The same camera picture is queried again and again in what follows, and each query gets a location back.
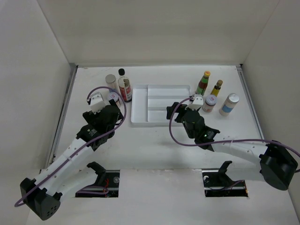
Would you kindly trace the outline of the dark soy sauce bottle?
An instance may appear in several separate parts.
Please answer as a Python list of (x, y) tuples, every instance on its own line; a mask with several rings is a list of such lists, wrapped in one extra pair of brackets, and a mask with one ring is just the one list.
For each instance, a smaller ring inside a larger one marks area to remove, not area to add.
[(118, 79), (120, 93), (125, 102), (130, 102), (132, 100), (132, 88), (130, 80), (125, 76), (125, 70), (123, 68), (120, 68), (118, 73), (120, 76)]

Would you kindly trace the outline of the white peppercorn jar silver lid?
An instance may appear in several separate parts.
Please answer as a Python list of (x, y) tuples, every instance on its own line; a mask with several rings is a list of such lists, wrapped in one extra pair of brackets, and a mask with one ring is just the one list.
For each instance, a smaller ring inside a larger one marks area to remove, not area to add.
[(115, 92), (115, 93), (119, 93), (120, 92), (119, 86), (118, 86), (118, 83), (117, 83), (117, 78), (115, 77), (115, 75), (108, 74), (105, 77), (105, 81), (106, 81), (107, 87), (110, 88), (109, 92)]

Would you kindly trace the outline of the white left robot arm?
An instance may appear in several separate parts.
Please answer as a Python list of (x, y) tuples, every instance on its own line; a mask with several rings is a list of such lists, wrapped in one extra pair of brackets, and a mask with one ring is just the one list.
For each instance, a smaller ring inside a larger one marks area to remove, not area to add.
[(86, 160), (113, 137), (124, 117), (115, 105), (106, 105), (99, 112), (84, 112), (82, 116), (87, 124), (61, 156), (35, 178), (25, 178), (20, 183), (22, 203), (43, 221), (52, 217), (66, 198), (90, 195), (92, 192), (85, 188), (100, 187), (105, 182), (106, 169)]

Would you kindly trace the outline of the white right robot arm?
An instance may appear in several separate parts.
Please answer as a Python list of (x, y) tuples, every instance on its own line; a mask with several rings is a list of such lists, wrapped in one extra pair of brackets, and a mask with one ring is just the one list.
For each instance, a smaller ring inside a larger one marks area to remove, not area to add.
[(198, 110), (182, 102), (166, 108), (166, 118), (181, 123), (194, 147), (216, 153), (224, 153), (248, 161), (249, 165), (236, 165), (225, 161), (213, 172), (211, 178), (222, 189), (231, 188), (242, 180), (264, 181), (271, 187), (286, 191), (298, 163), (290, 154), (292, 149), (280, 142), (262, 139), (234, 139), (219, 130), (208, 127)]

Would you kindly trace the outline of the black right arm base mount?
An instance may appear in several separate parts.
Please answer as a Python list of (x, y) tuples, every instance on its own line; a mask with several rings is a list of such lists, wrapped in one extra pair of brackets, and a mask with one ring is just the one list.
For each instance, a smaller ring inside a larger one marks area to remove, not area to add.
[(227, 175), (232, 161), (225, 161), (219, 169), (202, 170), (204, 194), (206, 197), (248, 197), (244, 180), (233, 181)]

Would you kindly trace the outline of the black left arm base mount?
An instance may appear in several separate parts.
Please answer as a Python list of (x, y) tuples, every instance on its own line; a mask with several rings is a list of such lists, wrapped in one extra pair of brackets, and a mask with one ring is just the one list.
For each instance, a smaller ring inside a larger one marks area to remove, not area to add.
[(96, 181), (78, 191), (76, 198), (117, 198), (119, 197), (120, 170), (106, 170), (96, 162), (89, 163), (97, 175)]

